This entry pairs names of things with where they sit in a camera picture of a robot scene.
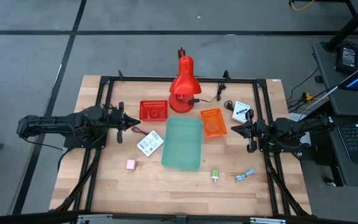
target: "small pink object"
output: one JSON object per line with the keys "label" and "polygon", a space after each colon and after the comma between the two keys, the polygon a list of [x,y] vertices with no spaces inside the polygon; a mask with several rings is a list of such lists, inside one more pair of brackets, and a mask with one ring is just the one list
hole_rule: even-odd
{"label": "small pink object", "polygon": [[126,167],[126,169],[135,170],[135,164],[136,164],[136,161],[135,161],[135,160],[133,160],[133,159],[128,159],[128,160],[127,160],[127,167]]}

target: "wooden tabletop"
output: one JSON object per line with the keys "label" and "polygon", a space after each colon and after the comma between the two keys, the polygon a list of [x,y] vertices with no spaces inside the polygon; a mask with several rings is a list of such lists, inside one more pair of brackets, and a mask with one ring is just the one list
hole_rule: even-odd
{"label": "wooden tabletop", "polygon": [[[100,76],[84,76],[75,111],[93,106],[98,93]],[[124,102],[125,112],[139,119],[139,101],[167,100],[170,82],[114,82],[111,104]],[[210,100],[217,90],[216,83],[200,83],[202,93],[197,98]],[[226,100],[241,101],[255,109],[251,84],[227,83],[221,101],[200,102],[187,113],[169,109],[169,116],[199,118],[200,111],[220,108],[226,123],[227,135],[206,139],[203,136],[201,167],[198,171],[167,169],[161,165],[163,146],[146,157],[136,146],[144,135],[127,130],[124,142],[116,142],[116,130],[110,130],[106,147],[101,151],[99,169],[92,202],[92,212],[187,214],[187,215],[236,215],[250,216],[272,214],[269,188],[263,155],[259,151],[247,153],[248,140],[231,131],[239,125],[231,118],[232,111],[224,108]],[[288,117],[287,104],[280,80],[267,80],[273,118]],[[262,89],[260,100],[267,118]],[[144,131],[155,130],[163,139],[166,122],[142,122],[138,127]],[[74,149],[62,160],[50,208],[59,206],[78,182],[84,149]],[[133,172],[126,170],[126,161],[136,160]],[[310,205],[306,193],[300,163],[291,154],[281,155],[286,185],[295,199],[307,212]],[[235,175],[254,168],[255,174],[236,182]],[[220,171],[216,183],[211,171]],[[85,206],[87,185],[83,191],[80,208]],[[282,212],[279,189],[277,202]]]}

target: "green object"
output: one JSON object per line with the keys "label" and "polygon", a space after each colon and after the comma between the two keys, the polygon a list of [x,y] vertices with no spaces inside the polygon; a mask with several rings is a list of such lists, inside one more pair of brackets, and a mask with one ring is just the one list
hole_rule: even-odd
{"label": "green object", "polygon": [[201,120],[168,118],[162,165],[176,169],[199,169],[202,143],[203,123]]}
{"label": "green object", "polygon": [[219,178],[219,171],[218,170],[212,170],[212,179],[218,179]]}

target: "blue cable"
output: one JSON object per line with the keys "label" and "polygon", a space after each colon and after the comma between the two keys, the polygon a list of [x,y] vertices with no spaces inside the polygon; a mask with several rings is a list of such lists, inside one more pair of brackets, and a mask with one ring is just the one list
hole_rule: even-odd
{"label": "blue cable", "polygon": [[242,180],[244,180],[244,178],[248,177],[249,175],[253,174],[255,172],[254,168],[249,169],[245,174],[242,175],[237,175],[236,178],[236,182],[240,182]]}

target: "lamp base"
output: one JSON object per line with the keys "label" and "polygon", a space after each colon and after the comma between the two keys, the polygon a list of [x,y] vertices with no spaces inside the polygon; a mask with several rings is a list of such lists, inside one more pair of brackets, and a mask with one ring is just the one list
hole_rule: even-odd
{"label": "lamp base", "polygon": [[194,105],[189,104],[189,100],[194,99],[194,95],[176,95],[171,93],[169,95],[169,106],[177,113],[186,113],[191,110]]}

